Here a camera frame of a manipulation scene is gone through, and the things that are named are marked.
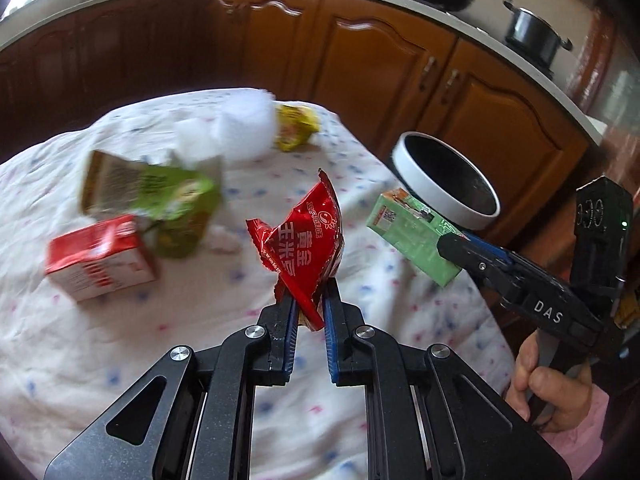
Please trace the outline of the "person right hand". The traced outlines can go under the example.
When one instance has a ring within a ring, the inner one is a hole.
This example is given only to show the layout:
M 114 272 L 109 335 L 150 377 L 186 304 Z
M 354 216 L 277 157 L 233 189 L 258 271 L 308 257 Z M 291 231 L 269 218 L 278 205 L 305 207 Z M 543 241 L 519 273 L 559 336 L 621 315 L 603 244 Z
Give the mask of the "person right hand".
M 562 432 L 577 428 L 587 417 L 592 401 L 592 376 L 589 361 L 579 367 L 575 378 L 538 364 L 538 330 L 529 335 L 518 350 L 506 403 L 521 418 L 530 419 L 526 392 L 554 406 L 554 411 L 542 424 L 547 432 Z

